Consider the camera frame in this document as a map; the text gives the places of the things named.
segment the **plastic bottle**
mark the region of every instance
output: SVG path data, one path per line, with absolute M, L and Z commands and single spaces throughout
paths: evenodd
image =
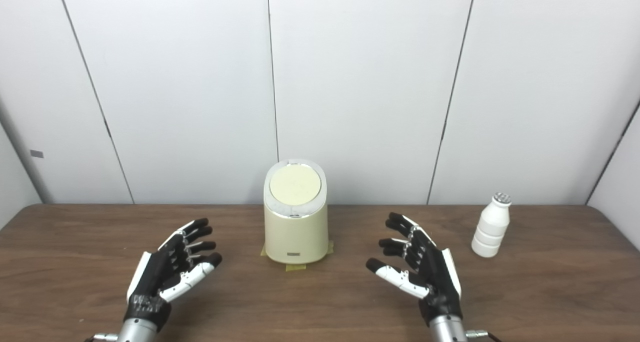
M 512 199 L 507 194 L 496 193 L 480 214 L 471 249 L 481 257 L 491 258 L 498 253 L 509 225 L 509 206 Z

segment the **round lid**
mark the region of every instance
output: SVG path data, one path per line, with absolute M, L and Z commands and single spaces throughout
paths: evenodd
M 493 196 L 493 198 L 502 204 L 510 204 L 512 202 L 512 197 L 505 193 L 498 192 Z
M 274 173 L 269 189 L 280 203 L 302 205 L 313 201 L 322 181 L 313 168 L 304 164 L 287 164 Z

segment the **robotic finger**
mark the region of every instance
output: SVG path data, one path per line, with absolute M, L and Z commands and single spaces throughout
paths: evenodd
M 417 262 L 415 262 L 412 259 L 408 259 L 406 260 L 406 263 L 409 265 L 409 267 L 411 267 L 411 269 L 413 269 L 414 271 L 418 272 L 420 270 L 420 264 L 418 264 Z
M 181 273 L 180 282 L 176 285 L 160 291 L 160 297 L 167 303 L 171 303 L 171 301 L 182 296 L 203 280 L 207 274 L 213 272 L 220 262 L 222 262 L 222 256 L 219 253 L 211 253 L 201 263 L 196 264 L 191 271 Z
M 402 214 L 389 213 L 389 218 L 386 220 L 385 225 L 400 232 L 411 243 L 419 242 L 423 250 L 430 245 L 436 246 L 434 240 L 429 237 L 429 234 L 420 225 Z
M 204 260 L 204 258 L 206 258 L 206 257 L 203 256 L 203 255 L 199 255 L 199 254 L 191 255 L 188 258 L 189 261 L 190 261 L 189 264 L 190 264 L 191 267 L 194 267 L 196 264 L 201 263 Z
M 188 271 L 193 265 L 189 260 L 190 254 L 185 250 L 176 251 L 171 256 L 171 265 L 173 266 L 173 270 L 176 272 L 184 272 Z
M 406 262 L 411 266 L 412 264 L 416 265 L 416 266 L 420 266 L 420 262 L 422 261 L 422 258 L 418 256 L 418 254 L 411 248 L 411 246 L 409 244 L 407 244 L 407 249 L 404 250 L 404 254 L 402 255 L 402 257 L 404 258 L 404 260 L 406 260 Z M 418 268 L 417 267 L 413 267 L 414 271 L 418 272 Z
M 197 242 L 186 246 L 189 254 L 198 253 L 200 251 L 211 251 L 216 248 L 215 242 Z
M 213 228 L 211 228 L 210 226 L 205 226 L 194 230 L 193 232 L 185 236 L 185 243 L 193 243 L 196 239 L 204 237 L 205 235 L 210 235 L 212 232 Z
M 404 239 L 386 238 L 380 239 L 378 245 L 383 248 L 382 253 L 384 253 L 384 255 L 397 255 L 398 257 L 402 257 L 407 241 Z
M 366 267 L 375 275 L 412 296 L 423 299 L 430 293 L 430 288 L 425 287 L 425 281 L 418 274 L 400 271 L 397 267 L 389 266 L 375 258 L 370 258 L 366 262 Z
M 162 248 L 165 244 L 167 244 L 174 236 L 176 235 L 180 235 L 180 237 L 185 238 L 187 235 L 201 229 L 204 228 L 205 226 L 207 226 L 209 224 L 209 220 L 206 218 L 201 218 L 201 219 L 194 219 L 193 221 L 190 221 L 189 223 L 185 224 L 184 226 L 181 226 L 180 228 L 178 228 L 177 230 L 175 230 L 170 236 L 169 238 L 167 238 L 161 245 L 160 247 L 158 247 L 158 250 L 160 248 Z

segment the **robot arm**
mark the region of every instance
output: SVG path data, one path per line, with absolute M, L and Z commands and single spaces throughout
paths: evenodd
M 213 250 L 215 242 L 195 242 L 210 235 L 208 219 L 191 221 L 178 228 L 153 253 L 144 252 L 126 291 L 127 308 L 119 334 L 98 333 L 90 340 L 152 342 L 167 322 L 171 302 L 185 294 L 222 262 Z
M 438 249 L 422 227 L 401 214 L 389 214 L 386 226 L 407 239 L 381 239 L 382 253 L 401 257 L 414 272 L 400 271 L 375 258 L 370 258 L 366 267 L 400 290 L 419 298 L 420 312 L 434 341 L 466 341 L 460 308 L 460 281 L 451 252 Z

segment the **small gray sticker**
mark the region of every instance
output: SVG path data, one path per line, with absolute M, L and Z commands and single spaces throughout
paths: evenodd
M 39 150 L 29 150 L 29 152 L 31 153 L 32 157 L 36 157 L 36 158 L 44 158 L 44 153 L 42 153 Z

